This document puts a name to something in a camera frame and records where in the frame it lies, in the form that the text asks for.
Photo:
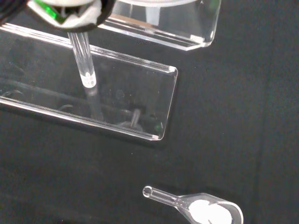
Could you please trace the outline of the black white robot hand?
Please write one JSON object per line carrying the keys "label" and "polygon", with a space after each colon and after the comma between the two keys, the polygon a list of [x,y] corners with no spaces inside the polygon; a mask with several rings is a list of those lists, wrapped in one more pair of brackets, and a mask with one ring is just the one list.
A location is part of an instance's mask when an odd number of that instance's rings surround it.
{"label": "black white robot hand", "polygon": [[95,29],[112,13],[114,0],[2,0],[0,25],[27,11],[37,21],[64,32]]}

